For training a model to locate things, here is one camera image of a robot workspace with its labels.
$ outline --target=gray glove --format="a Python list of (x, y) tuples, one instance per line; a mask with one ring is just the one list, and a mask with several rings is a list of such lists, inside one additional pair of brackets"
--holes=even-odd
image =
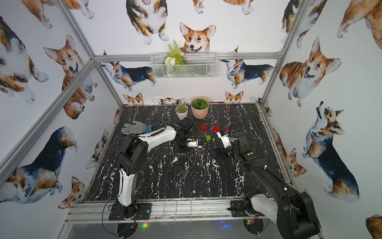
[(134, 133), (141, 134), (146, 131), (146, 125), (142, 122), (133, 120), (134, 124), (124, 124), (125, 128), (121, 129), (121, 132), (125, 135)]

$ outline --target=red lego brick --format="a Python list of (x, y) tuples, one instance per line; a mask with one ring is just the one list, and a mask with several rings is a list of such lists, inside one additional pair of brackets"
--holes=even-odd
[(212, 131), (214, 132), (220, 131), (220, 127), (219, 126), (212, 127)]

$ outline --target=potted plant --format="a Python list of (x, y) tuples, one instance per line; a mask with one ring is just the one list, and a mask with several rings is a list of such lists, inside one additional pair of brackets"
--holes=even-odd
[(192, 114), (197, 119), (204, 119), (208, 114), (210, 102), (204, 97), (197, 97), (191, 101)]
[(187, 117), (188, 114), (188, 107), (185, 106), (184, 104), (180, 104), (175, 108), (175, 112), (178, 115), (178, 118), (180, 120), (184, 119)]

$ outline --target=black marble surface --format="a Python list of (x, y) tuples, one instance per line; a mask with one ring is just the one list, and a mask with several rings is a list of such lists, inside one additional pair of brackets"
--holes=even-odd
[[(105, 201), (117, 196), (119, 172), (113, 164), (123, 142), (120, 139), (125, 137), (120, 130), (123, 124), (137, 120), (153, 124), (152, 129), (156, 130), (162, 127), (164, 121), (179, 122), (175, 107), (163, 105), (124, 108), (85, 201)], [(252, 148), (264, 156), (273, 170), (281, 174), (255, 104), (212, 104), (207, 117), (201, 120), (195, 119), (191, 106), (188, 107), (188, 117), (195, 122), (198, 138), (203, 140), (203, 148), (191, 150), (189, 156), (177, 155), (174, 141), (152, 149), (138, 174), (137, 199), (242, 196), (258, 188), (264, 192), (265, 188), (259, 181), (243, 170), (236, 161), (215, 160), (207, 152), (215, 147), (214, 141), (219, 140), (216, 133), (212, 132), (212, 127), (218, 125), (222, 129), (231, 122), (235, 123), (237, 130), (246, 132)], [(206, 125), (207, 130), (202, 131), (201, 125)], [(206, 135), (211, 135), (210, 142), (206, 142)]]

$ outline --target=corgi illustration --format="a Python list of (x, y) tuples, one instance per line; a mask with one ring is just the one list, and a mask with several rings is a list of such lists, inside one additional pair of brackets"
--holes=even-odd
[(288, 155), (284, 149), (283, 143), (281, 141), (280, 136), (278, 135), (278, 132), (275, 129), (273, 129), (273, 132), (275, 133), (275, 136), (276, 136), (278, 148), (283, 153), (284, 158), (285, 158), (285, 162), (288, 166), (289, 171), (292, 173), (293, 177), (298, 177), (298, 176), (306, 173), (306, 169), (303, 166), (299, 165), (297, 162), (296, 148), (294, 148), (292, 150), (292, 152), (290, 153), (290, 155)]
[(186, 39), (185, 45), (181, 48), (184, 53), (210, 51), (210, 40), (216, 32), (215, 25), (211, 25), (203, 31), (192, 30), (183, 23), (180, 23), (179, 27), (183, 37)]
[(345, 11), (337, 36), (343, 38), (349, 26), (362, 18), (371, 29), (374, 41), (382, 49), (382, 1), (381, 0), (352, 0)]
[(366, 227), (373, 239), (382, 239), (382, 216), (366, 218)]
[[(45, 16), (44, 5), (54, 6), (53, 0), (21, 0), (28, 10), (47, 28), (52, 28), (49, 19)], [(64, 0), (69, 9), (78, 9), (87, 18), (92, 19), (94, 13), (87, 7), (89, 0)]]
[(76, 177), (72, 177), (72, 191), (69, 196), (58, 205), (58, 208), (71, 208), (72, 204), (80, 202), (84, 198), (84, 195), (85, 184), (80, 182)]
[(105, 129), (101, 140), (98, 142), (97, 146), (95, 147), (93, 156), (90, 158), (90, 160), (86, 164), (87, 169), (90, 169), (96, 166), (99, 160), (99, 157), (101, 156), (102, 151), (104, 150), (107, 138), (108, 138), (108, 131), (107, 129)]
[(236, 95), (233, 95), (231, 93), (229, 93), (228, 91), (225, 92), (225, 101), (220, 101), (220, 102), (211, 102), (210, 103), (240, 103), (241, 102), (241, 98), (244, 94), (244, 91), (240, 92), (239, 94), (236, 94)]
[[(237, 47), (230, 53), (237, 53)], [(271, 65), (246, 65), (244, 60), (221, 60), (227, 65), (227, 78), (232, 81), (233, 88), (236, 89), (240, 83), (260, 78), (259, 85), (264, 84), (271, 76), (273, 66)]]
[(305, 63), (288, 63), (280, 72), (281, 82), (289, 89), (288, 99), (292, 100), (293, 95), (297, 98), (298, 106), (301, 107), (301, 100), (318, 86), (325, 74), (332, 73), (340, 65), (341, 59), (327, 59), (321, 53), (320, 39), (317, 37), (313, 43), (310, 57)]
[(303, 157), (311, 157), (333, 181), (332, 191), (324, 189), (326, 195), (345, 202), (355, 202), (360, 198), (357, 181), (332, 144), (335, 134), (345, 134), (340, 123), (337, 122), (337, 116), (343, 110), (335, 111), (325, 107), (324, 102), (321, 101), (316, 111), (317, 120), (306, 135)]
[(123, 95), (123, 97), (127, 100), (126, 106), (144, 105), (141, 93), (139, 93), (136, 97), (130, 97), (125, 94)]
[[(298, 31), (297, 48), (300, 49), (302, 46), (303, 37), (308, 33), (309, 29), (316, 23), (318, 17), (320, 16), (326, 2), (328, 0), (310, 0), (310, 6), (308, 8), (309, 14), (304, 18), (303, 23)], [(281, 43), (284, 43), (287, 39), (290, 27), (295, 18), (298, 5), (300, 0), (291, 0), (284, 12), (283, 18), (283, 28), (282, 32), (286, 32)]]
[(29, 79), (34, 77), (39, 82), (45, 82), (49, 76), (37, 70), (24, 43), (1, 16), (0, 36), (0, 91), (9, 97), (18, 92), (27, 104), (33, 104), (36, 96), (29, 89)]
[(152, 86), (155, 86), (157, 82), (151, 67), (124, 68), (119, 62), (102, 62), (101, 66), (107, 70), (115, 82), (129, 88), (129, 91), (133, 90), (131, 88), (133, 85), (145, 80), (151, 81)]
[[(194, 7), (196, 12), (199, 14), (202, 14), (204, 12), (203, 10), (204, 0), (193, 0), (193, 1), (194, 1)], [(245, 15), (248, 15), (253, 11), (253, 7), (251, 6), (251, 3), (253, 2), (253, 0), (223, 0), (223, 1), (231, 5), (240, 5)]]
[(167, 3), (166, 0), (127, 0), (127, 15), (137, 30), (143, 35), (143, 43), (151, 44), (151, 34), (158, 33), (162, 41), (170, 38), (165, 34)]
[[(67, 35), (66, 45), (59, 50), (44, 47), (44, 51), (52, 60), (62, 66), (65, 72), (65, 78), (62, 83), (62, 90), (64, 90), (84, 65), (81, 57), (76, 52), (73, 38)], [(70, 118), (78, 118), (79, 114), (85, 109), (84, 104), (86, 100), (94, 100), (94, 96), (91, 93), (93, 87), (97, 87), (97, 85), (98, 83), (93, 82), (90, 75), (86, 77), (82, 85), (77, 88), (76, 92), (64, 105), (64, 110)]]
[[(261, 101), (261, 98), (259, 98), (259, 97), (254, 97), (254, 96), (251, 96), (249, 99), (250, 99), (251, 102), (253, 102), (253, 103), (260, 103), (260, 101)], [(264, 104), (264, 109), (265, 109), (265, 111), (267, 112), (267, 115), (268, 115), (269, 117), (271, 117), (271, 116), (272, 116), (272, 110), (270, 110), (270, 108), (269, 108), (268, 101), (265, 102), (265, 104)]]
[(50, 136), (44, 149), (31, 164), (17, 167), (13, 171), (0, 188), (0, 203), (34, 203), (48, 192), (51, 196), (56, 189), (60, 193), (62, 185), (58, 176), (67, 148), (78, 151), (73, 132), (63, 126)]
[(186, 104), (187, 99), (174, 99), (174, 98), (164, 98), (161, 99), (159, 97), (153, 97), (151, 98), (154, 105), (161, 105), (161, 104)]

